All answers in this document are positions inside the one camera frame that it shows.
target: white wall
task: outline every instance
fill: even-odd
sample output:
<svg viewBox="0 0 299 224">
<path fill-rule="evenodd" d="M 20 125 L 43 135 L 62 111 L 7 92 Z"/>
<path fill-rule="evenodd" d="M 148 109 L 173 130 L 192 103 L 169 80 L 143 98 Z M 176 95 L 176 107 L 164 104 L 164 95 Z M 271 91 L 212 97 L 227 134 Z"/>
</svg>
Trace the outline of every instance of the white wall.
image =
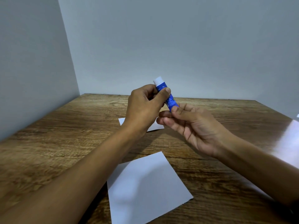
<svg viewBox="0 0 299 224">
<path fill-rule="evenodd" d="M 299 112 L 299 0 L 59 3 L 81 94 L 130 94 L 161 75 L 177 97 Z"/>
<path fill-rule="evenodd" d="M 79 95 L 58 0 L 0 0 L 0 140 Z"/>
</svg>

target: wood grain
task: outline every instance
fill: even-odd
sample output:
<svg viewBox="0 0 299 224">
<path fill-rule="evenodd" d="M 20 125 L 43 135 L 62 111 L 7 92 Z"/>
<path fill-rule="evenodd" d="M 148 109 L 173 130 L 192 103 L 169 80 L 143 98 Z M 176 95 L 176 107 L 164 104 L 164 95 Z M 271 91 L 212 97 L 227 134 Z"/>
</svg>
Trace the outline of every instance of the wood grain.
<svg viewBox="0 0 299 224">
<path fill-rule="evenodd" d="M 111 135 L 119 127 L 118 118 L 125 117 L 127 99 L 84 94 L 0 142 L 0 212 L 49 183 Z M 234 134 L 269 153 L 279 145 L 283 154 L 281 141 L 286 132 L 290 135 L 290 125 L 297 129 L 299 124 L 256 101 L 176 100 L 203 106 Z M 123 161 L 159 151 L 194 199 L 151 223 L 285 223 L 273 202 L 251 183 L 219 161 L 196 154 L 167 127 L 148 132 Z M 111 222 L 107 186 L 80 222 Z"/>
</svg>

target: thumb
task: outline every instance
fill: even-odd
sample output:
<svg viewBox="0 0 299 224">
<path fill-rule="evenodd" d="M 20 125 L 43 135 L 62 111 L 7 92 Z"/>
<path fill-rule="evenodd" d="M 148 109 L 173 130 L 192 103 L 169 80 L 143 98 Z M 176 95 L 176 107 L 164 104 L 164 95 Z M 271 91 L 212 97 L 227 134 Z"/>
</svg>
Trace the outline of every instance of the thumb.
<svg viewBox="0 0 299 224">
<path fill-rule="evenodd" d="M 186 111 L 181 107 L 173 106 L 171 114 L 176 119 L 185 120 L 191 123 L 198 121 L 198 113 Z"/>
<path fill-rule="evenodd" d="M 169 98 L 171 90 L 166 87 L 160 90 L 160 92 L 156 95 L 153 101 L 157 104 L 157 106 L 161 107 L 164 102 Z"/>
</svg>

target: fingernail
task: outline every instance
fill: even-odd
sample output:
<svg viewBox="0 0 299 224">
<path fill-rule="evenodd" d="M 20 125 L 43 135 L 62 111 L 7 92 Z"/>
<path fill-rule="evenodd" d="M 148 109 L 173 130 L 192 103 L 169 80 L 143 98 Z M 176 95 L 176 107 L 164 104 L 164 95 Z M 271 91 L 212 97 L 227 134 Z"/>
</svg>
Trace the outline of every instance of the fingernail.
<svg viewBox="0 0 299 224">
<path fill-rule="evenodd" d="M 178 110 L 178 106 L 173 106 L 171 109 L 172 112 L 176 112 L 177 110 Z"/>
</svg>

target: hand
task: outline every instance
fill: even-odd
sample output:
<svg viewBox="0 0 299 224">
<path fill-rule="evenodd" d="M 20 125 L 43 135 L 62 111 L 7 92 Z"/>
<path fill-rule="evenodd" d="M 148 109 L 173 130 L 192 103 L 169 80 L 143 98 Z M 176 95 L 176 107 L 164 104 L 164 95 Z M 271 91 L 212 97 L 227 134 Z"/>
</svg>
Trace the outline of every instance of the hand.
<svg viewBox="0 0 299 224">
<path fill-rule="evenodd" d="M 160 112 L 157 123 L 179 132 L 197 150 L 214 158 L 235 137 L 208 110 L 190 104 L 179 104 L 171 113 Z"/>
<path fill-rule="evenodd" d="M 126 118 L 122 126 L 133 128 L 137 134 L 143 136 L 155 122 L 169 96 L 169 88 L 163 88 L 158 93 L 153 84 L 133 90 L 128 99 Z"/>
</svg>

